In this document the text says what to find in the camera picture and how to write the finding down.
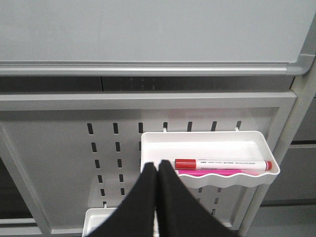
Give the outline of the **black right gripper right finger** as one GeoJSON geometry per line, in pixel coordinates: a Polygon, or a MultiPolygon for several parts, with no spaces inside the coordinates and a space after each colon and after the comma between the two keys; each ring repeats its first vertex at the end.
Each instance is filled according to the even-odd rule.
{"type": "Polygon", "coordinates": [[[237,237],[191,195],[169,161],[158,167],[158,231],[161,237],[237,237]]]}

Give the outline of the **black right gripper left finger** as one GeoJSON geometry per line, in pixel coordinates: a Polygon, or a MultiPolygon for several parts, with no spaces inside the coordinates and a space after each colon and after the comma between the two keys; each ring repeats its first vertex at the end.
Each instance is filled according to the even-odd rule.
{"type": "Polygon", "coordinates": [[[145,164],[135,185],[118,208],[90,237],[152,237],[156,206],[157,169],[145,164]]]}

